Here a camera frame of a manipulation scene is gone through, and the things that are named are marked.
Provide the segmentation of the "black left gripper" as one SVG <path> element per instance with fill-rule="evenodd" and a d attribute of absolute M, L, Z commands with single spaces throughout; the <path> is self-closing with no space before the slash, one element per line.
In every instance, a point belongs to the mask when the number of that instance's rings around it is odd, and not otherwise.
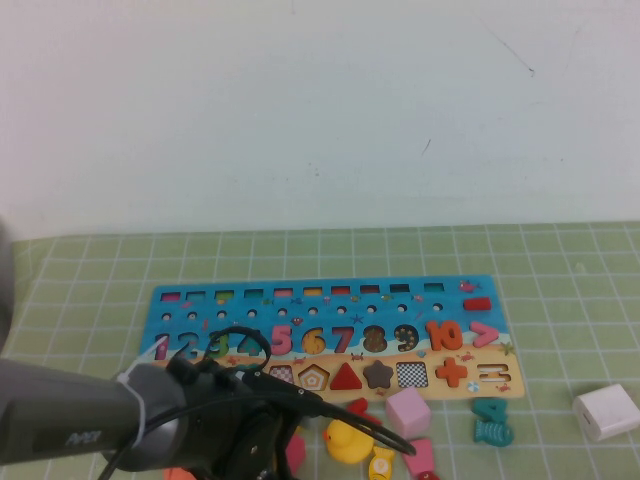
<path fill-rule="evenodd" d="M 205 428 L 204 445 L 213 449 L 189 473 L 196 479 L 293 479 L 286 448 L 300 414 L 266 395 L 226 402 L 231 412 Z"/>

